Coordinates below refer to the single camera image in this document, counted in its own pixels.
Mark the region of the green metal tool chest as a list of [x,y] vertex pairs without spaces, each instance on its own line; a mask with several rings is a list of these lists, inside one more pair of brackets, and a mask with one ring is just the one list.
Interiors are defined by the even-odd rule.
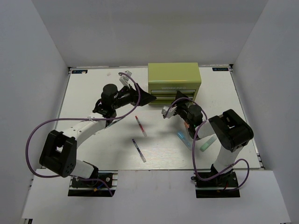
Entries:
[[178,91],[195,100],[201,83],[197,63],[148,64],[148,93],[156,97],[152,105],[170,105]]

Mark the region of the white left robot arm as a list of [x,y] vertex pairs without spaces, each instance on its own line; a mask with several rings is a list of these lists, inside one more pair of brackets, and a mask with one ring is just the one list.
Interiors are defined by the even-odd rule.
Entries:
[[77,160],[77,148],[96,132],[109,126],[116,118],[116,109],[128,104],[144,106],[154,100],[156,97],[142,90],[138,84],[134,87],[127,85],[120,90],[114,84],[105,85],[101,98],[86,121],[48,134],[39,163],[61,177],[77,176],[88,186],[96,185],[98,168]]

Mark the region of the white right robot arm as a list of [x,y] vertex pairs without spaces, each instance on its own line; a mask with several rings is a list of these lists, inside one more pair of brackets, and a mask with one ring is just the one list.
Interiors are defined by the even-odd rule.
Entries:
[[186,123],[191,139],[197,141],[215,134],[221,144],[217,159],[211,165],[210,176],[203,178],[198,172],[195,175],[201,181],[211,180],[214,185],[222,186],[227,182],[227,174],[232,172],[238,154],[253,139],[253,130],[232,109],[207,118],[198,104],[189,105],[189,102],[191,100],[185,94],[177,91],[171,106],[176,108],[174,115],[179,115]]

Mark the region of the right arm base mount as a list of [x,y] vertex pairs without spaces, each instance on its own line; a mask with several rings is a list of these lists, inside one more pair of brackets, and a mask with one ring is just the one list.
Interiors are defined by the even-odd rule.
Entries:
[[239,198],[238,180],[234,171],[209,181],[201,181],[195,175],[191,177],[195,182],[196,198]]

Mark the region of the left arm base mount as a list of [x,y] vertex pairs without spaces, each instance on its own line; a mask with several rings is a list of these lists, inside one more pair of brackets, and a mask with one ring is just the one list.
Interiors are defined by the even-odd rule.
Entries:
[[83,181],[72,177],[68,196],[112,197],[116,191],[118,171],[99,171],[95,181]]

